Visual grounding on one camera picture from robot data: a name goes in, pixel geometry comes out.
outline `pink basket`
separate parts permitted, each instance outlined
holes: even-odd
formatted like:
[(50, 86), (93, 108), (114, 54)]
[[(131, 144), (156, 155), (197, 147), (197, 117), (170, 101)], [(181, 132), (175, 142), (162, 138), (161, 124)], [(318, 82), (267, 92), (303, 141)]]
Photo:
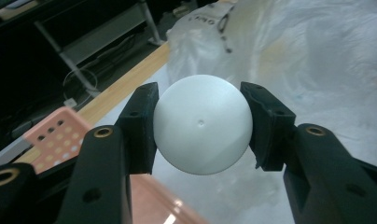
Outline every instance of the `pink basket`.
[(61, 107), (37, 123), (23, 137), (40, 155), (31, 162), (36, 172), (49, 168), (78, 155), (84, 135), (91, 125), (70, 107)]

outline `white cable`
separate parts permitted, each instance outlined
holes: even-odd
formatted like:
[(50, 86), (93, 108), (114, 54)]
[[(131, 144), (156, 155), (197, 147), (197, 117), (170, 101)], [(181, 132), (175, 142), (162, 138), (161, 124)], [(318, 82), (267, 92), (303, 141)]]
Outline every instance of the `white cable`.
[[(87, 69), (80, 69), (80, 71), (83, 71), (83, 72), (85, 71), (85, 72), (88, 72), (90, 75), (92, 75), (93, 79), (95, 80), (94, 88), (96, 89), (96, 88), (98, 87), (98, 78), (96, 77), (96, 75), (93, 74), (92, 71), (87, 70)], [(74, 74), (74, 73), (75, 73), (75, 71), (70, 71), (70, 72), (65, 76), (65, 78), (63, 79), (63, 87), (64, 87), (65, 84), (66, 84), (66, 80), (67, 80), (67, 78), (68, 78), (70, 75)], [(68, 99), (69, 99), (69, 98), (67, 98), (66, 93), (65, 93), (64, 90), (63, 90), (63, 97), (64, 97), (65, 100), (68, 100)], [(81, 102), (80, 104), (76, 105), (75, 107), (82, 106), (82, 105), (83, 105), (84, 103), (86, 103), (90, 98), (91, 98), (91, 96), (89, 95), (89, 96), (88, 96), (83, 102)]]

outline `plastic bag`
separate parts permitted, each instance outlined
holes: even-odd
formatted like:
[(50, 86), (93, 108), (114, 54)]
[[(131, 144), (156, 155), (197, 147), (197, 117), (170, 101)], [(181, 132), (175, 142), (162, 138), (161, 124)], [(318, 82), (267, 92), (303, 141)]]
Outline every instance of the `plastic bag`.
[(217, 2), (168, 33), (171, 83), (208, 74), (264, 86), (297, 124), (332, 130), (377, 165), (377, 0)]

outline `black mechanical part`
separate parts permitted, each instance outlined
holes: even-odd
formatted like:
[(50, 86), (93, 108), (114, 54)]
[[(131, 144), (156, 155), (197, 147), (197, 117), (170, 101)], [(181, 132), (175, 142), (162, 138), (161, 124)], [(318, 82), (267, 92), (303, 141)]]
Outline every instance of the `black mechanical part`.
[(157, 152), (153, 119), (158, 101), (158, 84), (142, 85), (135, 90), (116, 121), (116, 126), (123, 132), (125, 148), (129, 151), (132, 175), (152, 173)]
[(27, 223), (39, 189), (32, 165), (11, 163), (0, 166), (0, 224)]
[(284, 180), (296, 223), (377, 223), (377, 185), (331, 131), (301, 124), (294, 153)]
[(132, 223), (128, 156), (119, 127), (86, 133), (57, 223)]
[(253, 133), (249, 146), (256, 155), (256, 168), (282, 171), (296, 115), (262, 86), (242, 82), (241, 93), (252, 112)]

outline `ping pong ball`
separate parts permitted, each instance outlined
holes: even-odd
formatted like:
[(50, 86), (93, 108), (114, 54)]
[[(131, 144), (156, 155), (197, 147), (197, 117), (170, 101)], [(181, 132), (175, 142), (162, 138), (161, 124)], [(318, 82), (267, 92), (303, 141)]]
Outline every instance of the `ping pong ball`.
[(193, 175), (219, 173), (237, 162), (252, 136), (244, 96), (215, 76), (185, 77), (170, 86), (154, 111), (154, 138), (161, 155)]

